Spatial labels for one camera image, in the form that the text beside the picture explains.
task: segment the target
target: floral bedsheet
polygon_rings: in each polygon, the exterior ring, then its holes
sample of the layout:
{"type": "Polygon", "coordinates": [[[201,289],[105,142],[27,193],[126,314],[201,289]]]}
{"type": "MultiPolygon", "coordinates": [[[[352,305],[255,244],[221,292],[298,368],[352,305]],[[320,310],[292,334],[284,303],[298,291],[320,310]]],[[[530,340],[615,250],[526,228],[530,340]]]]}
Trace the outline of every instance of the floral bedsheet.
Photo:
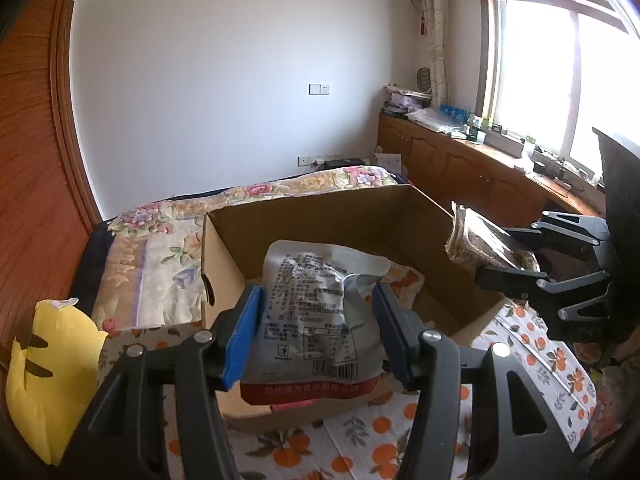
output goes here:
{"type": "Polygon", "coordinates": [[[107,332],[199,320],[206,299],[200,244],[207,211],[283,196],[396,184],[382,168],[353,166],[233,187],[205,198],[154,202],[124,212],[109,226],[115,240],[92,319],[107,332]]]}

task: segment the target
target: metal screw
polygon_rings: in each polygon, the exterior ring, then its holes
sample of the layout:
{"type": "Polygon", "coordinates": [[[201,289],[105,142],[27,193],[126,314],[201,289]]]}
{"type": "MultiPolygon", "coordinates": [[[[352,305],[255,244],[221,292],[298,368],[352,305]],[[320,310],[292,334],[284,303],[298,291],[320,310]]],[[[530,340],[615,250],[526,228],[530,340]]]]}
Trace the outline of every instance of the metal screw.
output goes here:
{"type": "Polygon", "coordinates": [[[193,335],[193,338],[201,344],[208,343],[209,341],[213,341],[214,335],[209,330],[199,330],[193,335]]]}
{"type": "Polygon", "coordinates": [[[509,350],[509,347],[507,345],[505,345],[504,343],[494,343],[494,344],[492,344],[491,345],[491,350],[498,357],[508,357],[509,354],[511,353],[511,350],[509,350]]]}
{"type": "Polygon", "coordinates": [[[440,332],[436,332],[435,330],[425,330],[420,334],[420,337],[425,342],[435,343],[442,339],[442,334],[440,332]]]}
{"type": "Polygon", "coordinates": [[[142,345],[131,345],[127,348],[127,355],[129,357],[140,357],[145,351],[145,347],[142,345]]]}

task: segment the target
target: nutrition label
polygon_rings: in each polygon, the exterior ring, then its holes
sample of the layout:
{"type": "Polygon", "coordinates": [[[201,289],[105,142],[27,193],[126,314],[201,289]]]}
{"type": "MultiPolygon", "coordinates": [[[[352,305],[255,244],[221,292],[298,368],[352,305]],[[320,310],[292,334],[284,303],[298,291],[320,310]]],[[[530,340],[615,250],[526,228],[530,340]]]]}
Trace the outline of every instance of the nutrition label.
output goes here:
{"type": "Polygon", "coordinates": [[[342,280],[347,271],[313,254],[287,254],[275,277],[271,319],[323,323],[318,314],[342,314],[342,280]]]}
{"type": "Polygon", "coordinates": [[[328,359],[334,363],[358,358],[351,330],[305,326],[303,333],[305,359],[328,359]]]}

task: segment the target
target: cardboard box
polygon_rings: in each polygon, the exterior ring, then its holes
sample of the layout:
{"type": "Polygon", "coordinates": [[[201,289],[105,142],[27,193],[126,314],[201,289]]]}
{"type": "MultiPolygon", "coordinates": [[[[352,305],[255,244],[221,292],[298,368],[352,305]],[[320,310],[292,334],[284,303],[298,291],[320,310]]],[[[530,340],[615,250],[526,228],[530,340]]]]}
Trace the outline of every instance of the cardboard box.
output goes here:
{"type": "MultiPolygon", "coordinates": [[[[298,240],[344,245],[420,270],[425,283],[414,311],[459,344],[469,344],[491,320],[502,296],[481,290],[472,275],[449,261],[444,247],[451,228],[451,215],[409,185],[278,198],[211,211],[205,218],[202,248],[209,301],[203,312],[205,326],[235,306],[245,281],[260,281],[273,242],[298,240]]],[[[233,390],[218,393],[218,406],[230,427],[261,434],[337,415],[399,388],[388,375],[368,396],[321,399],[272,412],[269,406],[245,403],[236,383],[233,390]]]]}

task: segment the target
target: window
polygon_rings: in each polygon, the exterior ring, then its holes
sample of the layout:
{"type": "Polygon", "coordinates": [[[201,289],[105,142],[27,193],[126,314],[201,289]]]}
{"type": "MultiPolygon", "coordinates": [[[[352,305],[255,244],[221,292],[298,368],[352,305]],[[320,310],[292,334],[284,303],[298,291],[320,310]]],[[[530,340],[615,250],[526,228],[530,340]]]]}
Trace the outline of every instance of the window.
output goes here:
{"type": "Polygon", "coordinates": [[[640,41],[606,0],[490,0],[483,115],[602,174],[592,127],[640,144],[640,41]]]}

